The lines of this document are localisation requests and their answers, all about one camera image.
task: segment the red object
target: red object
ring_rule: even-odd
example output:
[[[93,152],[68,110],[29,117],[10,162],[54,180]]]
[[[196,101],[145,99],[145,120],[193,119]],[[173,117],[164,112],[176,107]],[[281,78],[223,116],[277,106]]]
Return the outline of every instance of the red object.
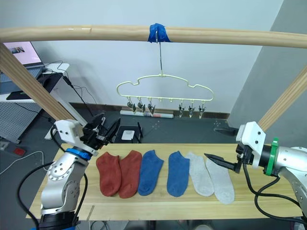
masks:
[[[120,160],[121,186],[120,198],[130,198],[138,190],[142,154],[132,150],[124,159]]]
[[[108,152],[105,152],[97,158],[96,166],[100,175],[101,193],[105,196],[116,194],[121,184],[119,156],[112,156]]]
[[[17,154],[18,156],[23,156],[25,154],[25,150],[20,149],[20,148],[15,148],[15,150],[13,151],[13,153]]]

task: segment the sock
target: sock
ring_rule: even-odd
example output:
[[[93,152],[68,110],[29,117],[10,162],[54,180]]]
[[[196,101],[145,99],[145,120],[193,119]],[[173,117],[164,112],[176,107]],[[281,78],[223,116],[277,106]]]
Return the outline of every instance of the sock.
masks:
[[[138,190],[142,154],[132,150],[124,159],[120,160],[121,186],[120,198],[132,197]]]
[[[190,159],[189,173],[193,181],[195,191],[202,196],[211,196],[214,192],[213,184],[205,167],[202,156],[196,156],[192,152],[186,155]]]
[[[143,155],[138,188],[138,192],[141,196],[147,196],[153,192],[163,162],[162,159],[157,157],[154,150],[150,150]]]
[[[210,174],[216,198],[227,205],[235,200],[235,190],[232,185],[228,169],[207,159],[206,166]]]
[[[189,181],[189,161],[179,151],[169,156],[166,187],[170,195],[178,197],[184,194]]]
[[[96,166],[100,175],[100,191],[105,196],[112,196],[118,192],[121,184],[119,156],[112,156],[105,152],[97,158]]]

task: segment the wooden beam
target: wooden beam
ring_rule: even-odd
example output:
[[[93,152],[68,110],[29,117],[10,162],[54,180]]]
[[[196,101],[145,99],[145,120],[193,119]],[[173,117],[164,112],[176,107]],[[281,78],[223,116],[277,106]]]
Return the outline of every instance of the wooden beam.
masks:
[[[0,70],[56,120],[74,119],[45,88],[26,70],[17,58],[0,43]]]
[[[166,27],[173,42],[307,48],[307,34],[272,31]],[[53,40],[147,41],[149,26],[64,25],[0,29],[1,42]]]
[[[307,88],[307,66],[299,73],[295,80],[282,93],[272,107],[258,122],[259,126],[266,131],[274,122],[295,102],[295,100]]]

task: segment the wall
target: wall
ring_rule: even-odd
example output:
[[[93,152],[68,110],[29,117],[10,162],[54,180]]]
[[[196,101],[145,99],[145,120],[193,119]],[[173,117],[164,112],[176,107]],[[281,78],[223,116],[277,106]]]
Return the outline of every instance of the wall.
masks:
[[[273,31],[307,33],[307,1],[285,0]],[[307,49],[263,47],[230,114],[228,123],[238,127],[259,121],[307,64]],[[285,146],[306,146],[307,94],[303,93],[267,131],[267,142],[279,137]]]
[[[162,23],[268,31],[281,3],[282,0],[0,0],[0,26]],[[126,98],[116,94],[117,84],[160,71],[157,44],[148,42],[52,41],[34,42],[34,46],[45,63],[55,60],[69,63],[73,83],[87,86],[100,104],[127,104]],[[212,88],[215,100],[207,104],[207,111],[229,113],[260,49],[260,46],[164,43],[164,73]],[[207,96],[200,89],[191,92],[180,82],[167,80],[147,81],[137,89],[124,90],[151,96]],[[79,102],[74,94],[66,97],[71,102]],[[87,93],[84,98],[92,102]],[[153,103],[157,108],[178,107],[178,102]]]

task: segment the wooden table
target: wooden table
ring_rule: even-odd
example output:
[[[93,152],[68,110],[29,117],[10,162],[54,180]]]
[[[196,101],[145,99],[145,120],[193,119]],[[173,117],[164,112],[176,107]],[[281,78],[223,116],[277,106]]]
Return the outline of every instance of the wooden table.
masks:
[[[144,154],[148,150],[155,150],[156,154],[164,160],[160,171],[157,186],[148,196],[138,193],[128,199],[121,199],[118,195],[105,197],[99,189],[99,172],[95,165],[96,157],[89,161],[86,174],[89,185],[85,200],[79,213],[80,220],[167,220],[167,219],[251,219],[264,218],[254,205],[254,195],[249,191],[244,177],[243,169],[240,174],[229,172],[235,188],[235,201],[232,204],[220,203],[214,195],[203,197],[193,188],[192,180],[181,197],[173,197],[166,190],[168,156],[179,150],[183,156],[189,151],[203,156],[204,153],[216,154],[225,160],[235,162],[235,144],[109,144],[100,150],[100,154],[108,151],[112,155],[125,157],[130,150]],[[59,150],[55,160],[62,155]],[[249,174],[255,189],[272,181],[273,178],[262,173],[262,169],[249,168]],[[46,184],[43,180],[36,197],[31,205],[31,212],[39,218],[41,193]],[[81,181],[81,194],[84,179]],[[267,192],[283,194],[295,199],[292,188],[287,180],[281,178],[279,183]],[[273,198],[260,198],[260,206],[267,212],[282,217],[301,216],[300,209],[289,201]]]

